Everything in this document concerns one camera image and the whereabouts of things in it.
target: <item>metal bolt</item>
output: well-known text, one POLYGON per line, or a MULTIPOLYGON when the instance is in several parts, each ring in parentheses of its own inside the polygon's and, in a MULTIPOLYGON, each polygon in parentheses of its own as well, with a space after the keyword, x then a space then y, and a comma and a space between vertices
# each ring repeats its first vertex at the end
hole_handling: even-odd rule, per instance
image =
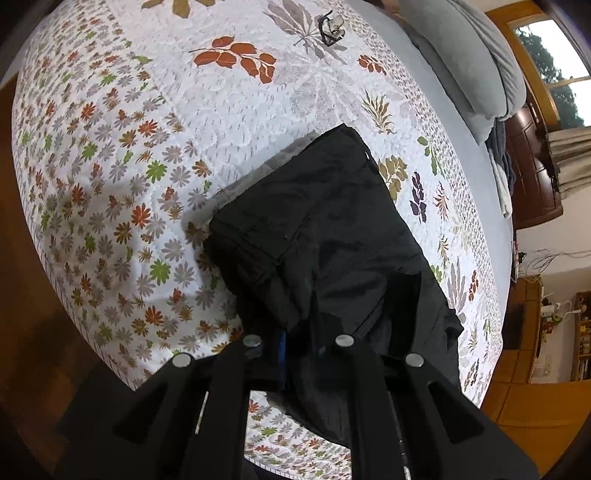
POLYGON ((179 353, 173 357, 173 365, 177 368, 188 367, 191 364, 191 355, 188 353, 179 353))
POLYGON ((248 348, 256 348, 262 343, 261 337, 258 335, 246 335, 242 341, 248 348))
POLYGON ((355 339, 351 337, 351 335, 339 335, 335 338, 335 343, 339 345, 339 347, 347 348, 355 343, 355 339))
POLYGON ((425 363, 425 359, 421 355, 419 355, 418 353, 409 353, 404 358, 404 360, 409 367, 414 367, 414 368, 421 368, 425 363))

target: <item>bed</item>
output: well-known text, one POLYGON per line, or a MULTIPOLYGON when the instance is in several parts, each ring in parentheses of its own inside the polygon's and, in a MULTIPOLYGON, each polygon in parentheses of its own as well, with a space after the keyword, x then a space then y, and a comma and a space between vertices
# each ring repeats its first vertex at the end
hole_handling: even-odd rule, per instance
MULTIPOLYGON (((342 122, 463 323, 460 380, 480 405, 502 349, 511 221, 488 153, 391 18, 361 0, 67 0, 39 25, 12 116, 23 210, 72 321, 122 381, 240 337, 202 250, 208 220, 342 122), (336 48, 314 30, 330 10, 346 21, 336 48)), ((261 392, 245 456, 289 478, 350 477, 347 449, 261 392)))

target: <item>wooden floor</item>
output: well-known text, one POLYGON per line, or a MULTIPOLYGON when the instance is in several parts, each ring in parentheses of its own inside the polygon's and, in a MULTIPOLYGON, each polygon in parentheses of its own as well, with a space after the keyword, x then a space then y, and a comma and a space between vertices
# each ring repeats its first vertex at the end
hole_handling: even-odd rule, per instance
POLYGON ((46 470, 66 441, 55 426, 99 362, 54 293, 21 209, 11 152, 16 80, 0 90, 0 407, 46 470))

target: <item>black jacket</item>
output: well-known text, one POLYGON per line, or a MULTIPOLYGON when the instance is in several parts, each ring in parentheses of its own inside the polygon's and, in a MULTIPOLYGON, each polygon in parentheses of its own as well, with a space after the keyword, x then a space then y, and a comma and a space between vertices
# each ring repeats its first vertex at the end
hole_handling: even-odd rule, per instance
POLYGON ((283 402, 308 429, 349 444, 346 399, 310 375, 312 298, 342 333, 377 353, 418 352, 459 387, 462 326, 354 129, 318 137, 223 207, 210 230, 205 250, 245 330, 259 321, 299 339, 289 343, 283 402))

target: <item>wooden shelf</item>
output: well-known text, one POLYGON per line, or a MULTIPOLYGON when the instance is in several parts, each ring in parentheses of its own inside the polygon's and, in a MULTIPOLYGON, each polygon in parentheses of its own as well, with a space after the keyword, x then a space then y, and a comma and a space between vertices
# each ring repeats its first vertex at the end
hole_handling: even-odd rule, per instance
MULTIPOLYGON (((579 299, 584 297, 586 299, 586 304, 591 306, 591 290, 588 291, 578 291, 577 297, 575 301, 575 310, 580 308, 579 299)), ((591 325, 591 320, 581 320, 580 314, 575 314, 576 319, 574 321, 574 351, 573 351, 573 367, 570 373, 570 381, 576 382, 580 381, 579 379, 579 367, 582 360, 591 360, 591 353, 580 353, 581 348, 581 325, 591 325)), ((587 378, 591 375, 591 368, 588 369, 587 378)))

